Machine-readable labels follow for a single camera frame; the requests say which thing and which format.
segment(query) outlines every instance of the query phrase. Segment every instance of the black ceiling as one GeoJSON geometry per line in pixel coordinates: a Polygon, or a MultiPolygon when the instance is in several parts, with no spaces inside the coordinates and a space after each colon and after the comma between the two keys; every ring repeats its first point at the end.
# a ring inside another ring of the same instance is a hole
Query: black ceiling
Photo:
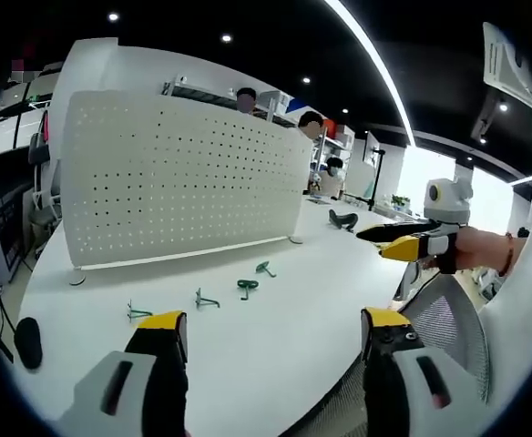
{"type": "MultiPolygon", "coordinates": [[[[501,27],[532,57],[532,0],[343,2],[376,43],[413,129],[482,148],[532,174],[532,110],[515,99],[507,97],[510,111],[495,118],[487,145],[471,138],[487,95],[482,23],[501,27]]],[[[68,2],[36,17],[25,33],[28,66],[62,60],[76,39],[117,36],[121,45],[177,51],[255,76],[358,137],[369,123],[401,126],[372,62],[323,0],[68,2]],[[120,14],[115,24],[107,22],[110,11],[120,14]],[[221,43],[224,32],[232,44],[221,43]]]]}

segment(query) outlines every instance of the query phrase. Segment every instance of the curved light strip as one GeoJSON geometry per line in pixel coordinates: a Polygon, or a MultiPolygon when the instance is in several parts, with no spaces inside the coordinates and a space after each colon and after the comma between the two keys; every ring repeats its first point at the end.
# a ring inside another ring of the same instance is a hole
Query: curved light strip
{"type": "Polygon", "coordinates": [[[373,63],[375,64],[375,67],[379,71],[379,74],[382,75],[382,78],[384,79],[384,82],[387,85],[387,89],[389,89],[390,94],[394,99],[397,111],[400,113],[400,118],[404,123],[405,133],[408,135],[410,145],[415,147],[414,134],[412,133],[412,126],[410,125],[408,115],[405,113],[404,103],[402,102],[402,99],[400,98],[400,95],[398,94],[397,89],[395,88],[395,83],[392,80],[392,77],[390,76],[389,72],[387,71],[384,61],[379,56],[379,53],[377,53],[377,50],[373,46],[372,40],[369,39],[369,36],[367,36],[367,34],[363,31],[362,27],[359,25],[359,23],[357,23],[355,18],[353,18],[353,15],[351,15],[351,13],[347,10],[345,6],[343,6],[343,4],[339,0],[324,0],[324,2],[335,12],[335,14],[337,14],[343,20],[343,22],[349,27],[349,29],[351,29],[359,43],[367,51],[367,54],[372,59],[373,63]]]}

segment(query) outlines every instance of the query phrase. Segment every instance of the black computer mouse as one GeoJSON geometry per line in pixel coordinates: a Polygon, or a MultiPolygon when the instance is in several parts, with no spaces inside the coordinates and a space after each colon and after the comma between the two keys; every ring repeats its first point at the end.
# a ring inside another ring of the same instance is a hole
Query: black computer mouse
{"type": "Polygon", "coordinates": [[[32,371],[37,369],[44,357],[37,320],[31,317],[20,320],[15,329],[14,342],[23,365],[32,371]]]}

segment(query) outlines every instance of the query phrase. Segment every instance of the perforated white partition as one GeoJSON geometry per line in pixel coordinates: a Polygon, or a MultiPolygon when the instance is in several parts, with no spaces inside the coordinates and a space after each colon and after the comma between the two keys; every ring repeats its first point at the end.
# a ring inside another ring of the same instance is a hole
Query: perforated white partition
{"type": "Polygon", "coordinates": [[[296,129],[177,97],[72,96],[62,201],[75,266],[291,235],[311,142],[296,129]]]}

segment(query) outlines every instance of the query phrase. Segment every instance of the white desk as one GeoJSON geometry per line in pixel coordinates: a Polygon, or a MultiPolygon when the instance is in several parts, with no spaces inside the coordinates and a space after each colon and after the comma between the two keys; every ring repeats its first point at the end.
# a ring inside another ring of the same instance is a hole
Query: white desk
{"type": "Polygon", "coordinates": [[[110,351],[123,351],[134,308],[188,314],[186,425],[195,437],[279,435],[344,375],[361,349],[360,310],[387,307],[406,264],[381,259],[369,243],[328,222],[328,209],[356,212],[358,228],[387,222],[342,202],[303,201],[297,236],[188,259],[87,271],[67,284],[63,227],[47,244],[27,286],[20,317],[37,319],[44,360],[36,373],[15,357],[15,380],[37,412],[57,419],[74,385],[110,351]],[[270,278],[254,273],[269,260],[270,278]],[[237,279],[258,290],[241,301],[237,279]],[[196,310],[195,291],[219,300],[196,310]]]}

